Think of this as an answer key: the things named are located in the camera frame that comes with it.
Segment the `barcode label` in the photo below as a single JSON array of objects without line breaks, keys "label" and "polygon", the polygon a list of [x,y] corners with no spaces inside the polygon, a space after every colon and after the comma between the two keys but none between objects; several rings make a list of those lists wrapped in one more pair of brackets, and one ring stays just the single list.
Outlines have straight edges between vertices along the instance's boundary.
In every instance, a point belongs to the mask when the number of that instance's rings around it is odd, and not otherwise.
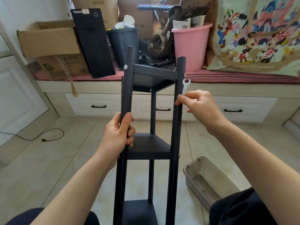
[{"label": "barcode label", "polygon": [[104,1],[92,1],[93,5],[104,5]]},{"label": "barcode label", "polygon": [[86,73],[86,69],[79,69],[80,73]]}]

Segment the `keyboard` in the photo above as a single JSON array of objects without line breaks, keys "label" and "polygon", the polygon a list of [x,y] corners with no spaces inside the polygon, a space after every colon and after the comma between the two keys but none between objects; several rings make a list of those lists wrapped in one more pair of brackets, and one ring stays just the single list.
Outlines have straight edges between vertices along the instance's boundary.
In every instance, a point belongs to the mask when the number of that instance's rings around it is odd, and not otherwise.
[{"label": "keyboard", "polygon": [[161,10],[161,11],[169,11],[173,5],[144,5],[141,4],[137,7],[138,10]]}]

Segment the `black drawer handle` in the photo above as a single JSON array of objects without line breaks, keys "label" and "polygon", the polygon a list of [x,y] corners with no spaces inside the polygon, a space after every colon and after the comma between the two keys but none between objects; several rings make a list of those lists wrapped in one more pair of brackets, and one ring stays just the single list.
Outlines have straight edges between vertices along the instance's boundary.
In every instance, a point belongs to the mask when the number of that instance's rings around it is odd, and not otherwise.
[{"label": "black drawer handle", "polygon": [[224,109],[225,112],[238,112],[238,113],[241,113],[243,112],[243,110],[227,110],[227,109]]},{"label": "black drawer handle", "polygon": [[94,106],[94,105],[91,105],[92,108],[107,108],[107,106]]},{"label": "black drawer handle", "polygon": [[156,110],[158,110],[158,111],[171,111],[170,108],[169,108],[169,109],[166,109],[166,110],[161,110],[161,109],[157,109],[157,108],[156,108]]}]

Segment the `hand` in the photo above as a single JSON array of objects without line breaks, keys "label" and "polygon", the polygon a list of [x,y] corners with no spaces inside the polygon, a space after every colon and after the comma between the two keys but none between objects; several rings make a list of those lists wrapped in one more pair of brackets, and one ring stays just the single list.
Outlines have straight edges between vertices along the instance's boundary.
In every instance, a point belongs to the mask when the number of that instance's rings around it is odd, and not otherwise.
[{"label": "hand", "polygon": [[117,113],[106,125],[105,132],[96,154],[107,159],[109,169],[112,169],[123,151],[125,145],[133,146],[135,129],[130,125],[134,121],[131,113],[127,113],[119,127],[121,113]]},{"label": "hand", "polygon": [[187,112],[192,113],[212,135],[216,128],[228,121],[208,91],[188,91],[185,95],[178,95],[175,105],[180,104],[186,105]]}]

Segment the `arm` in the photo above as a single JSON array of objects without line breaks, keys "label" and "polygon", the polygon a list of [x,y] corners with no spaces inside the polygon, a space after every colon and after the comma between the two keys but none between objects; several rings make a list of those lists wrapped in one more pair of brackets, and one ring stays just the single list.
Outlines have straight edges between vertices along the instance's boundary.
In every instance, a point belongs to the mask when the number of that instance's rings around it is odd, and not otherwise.
[{"label": "arm", "polygon": [[135,129],[130,126],[131,113],[125,115],[120,128],[119,120],[120,113],[107,124],[96,153],[77,171],[32,225],[84,224],[105,176],[115,166],[125,144],[133,144]]},{"label": "arm", "polygon": [[183,103],[224,146],[279,225],[300,224],[300,174],[228,121],[207,91],[179,95]]}]

